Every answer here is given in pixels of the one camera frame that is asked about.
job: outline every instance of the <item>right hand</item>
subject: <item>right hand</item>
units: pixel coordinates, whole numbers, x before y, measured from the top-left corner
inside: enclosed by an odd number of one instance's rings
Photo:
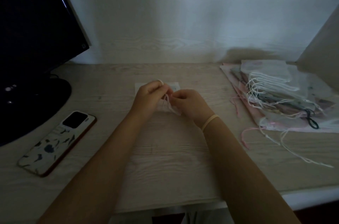
[[[214,115],[201,95],[195,90],[179,90],[171,94],[169,102],[176,106],[199,127]]]

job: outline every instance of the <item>bracelet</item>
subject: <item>bracelet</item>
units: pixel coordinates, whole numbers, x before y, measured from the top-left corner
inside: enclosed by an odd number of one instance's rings
[[[206,122],[205,124],[202,126],[201,131],[204,132],[205,127],[215,118],[219,117],[217,114],[214,114],[213,116],[211,116]]]

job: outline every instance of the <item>smartphone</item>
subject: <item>smartphone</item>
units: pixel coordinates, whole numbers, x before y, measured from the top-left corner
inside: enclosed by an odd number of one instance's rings
[[[21,157],[18,166],[40,177],[47,176],[96,121],[92,115],[72,112]]]

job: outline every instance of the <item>monitor base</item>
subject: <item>monitor base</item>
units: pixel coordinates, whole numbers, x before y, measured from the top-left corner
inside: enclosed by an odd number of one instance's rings
[[[25,89],[8,92],[2,103],[0,146],[45,123],[66,103],[72,88],[59,78],[43,78]]]

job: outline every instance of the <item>left hand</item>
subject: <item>left hand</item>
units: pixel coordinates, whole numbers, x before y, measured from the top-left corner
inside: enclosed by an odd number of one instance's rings
[[[138,115],[141,121],[146,122],[153,115],[159,100],[165,94],[172,93],[171,87],[168,84],[162,85],[160,81],[145,84],[139,88],[129,113]]]

